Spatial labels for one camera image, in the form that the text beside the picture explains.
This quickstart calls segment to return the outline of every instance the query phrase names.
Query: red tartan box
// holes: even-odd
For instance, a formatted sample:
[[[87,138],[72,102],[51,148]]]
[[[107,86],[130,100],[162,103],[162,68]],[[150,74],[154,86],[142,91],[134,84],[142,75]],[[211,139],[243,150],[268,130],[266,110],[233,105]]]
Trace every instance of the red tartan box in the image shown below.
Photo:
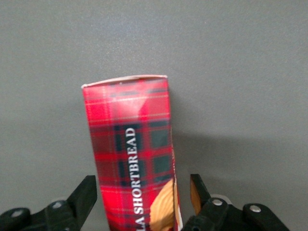
[[[180,230],[167,77],[121,77],[82,89],[110,230]]]

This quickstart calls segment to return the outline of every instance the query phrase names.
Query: red plaid packaging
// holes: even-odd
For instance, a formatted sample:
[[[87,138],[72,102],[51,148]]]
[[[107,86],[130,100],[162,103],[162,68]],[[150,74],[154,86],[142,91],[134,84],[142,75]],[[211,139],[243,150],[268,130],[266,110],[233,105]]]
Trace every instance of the red plaid packaging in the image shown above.
[[[180,230],[167,77],[121,77],[82,89],[110,230]]]

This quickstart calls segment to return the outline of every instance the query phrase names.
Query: screw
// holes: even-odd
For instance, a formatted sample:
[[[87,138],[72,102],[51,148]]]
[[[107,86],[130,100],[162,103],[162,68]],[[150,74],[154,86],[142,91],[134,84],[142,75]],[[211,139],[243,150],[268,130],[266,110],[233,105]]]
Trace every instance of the screw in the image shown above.
[[[57,201],[56,203],[53,204],[52,208],[57,209],[60,208],[61,206],[62,206],[61,202]]]
[[[11,217],[12,218],[15,218],[15,217],[18,217],[20,215],[22,215],[23,211],[22,210],[16,210],[12,213]]]
[[[213,204],[216,205],[216,206],[221,206],[222,205],[222,201],[219,200],[219,199],[214,199],[213,200]]]
[[[249,207],[249,209],[250,209],[251,211],[255,212],[255,213],[261,212],[261,208],[258,207],[258,206],[256,206],[256,205],[251,205],[251,206]]]

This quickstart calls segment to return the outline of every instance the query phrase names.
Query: shortbread cookie image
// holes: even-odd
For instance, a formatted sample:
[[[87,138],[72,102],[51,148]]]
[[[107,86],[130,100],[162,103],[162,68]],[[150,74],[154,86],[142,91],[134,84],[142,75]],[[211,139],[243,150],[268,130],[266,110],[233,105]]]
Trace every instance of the shortbread cookie image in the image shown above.
[[[150,207],[150,229],[168,231],[174,225],[174,196],[171,179],[164,185]]]

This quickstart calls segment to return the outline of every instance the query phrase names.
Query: gray background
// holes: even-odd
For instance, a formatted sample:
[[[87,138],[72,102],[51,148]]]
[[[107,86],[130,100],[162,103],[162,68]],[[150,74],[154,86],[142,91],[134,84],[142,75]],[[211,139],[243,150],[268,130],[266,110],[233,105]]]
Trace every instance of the gray background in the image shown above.
[[[189,174],[307,230],[308,4],[1,1],[0,213],[95,174],[80,86],[169,76],[183,220]],[[101,198],[83,230],[107,230]]]

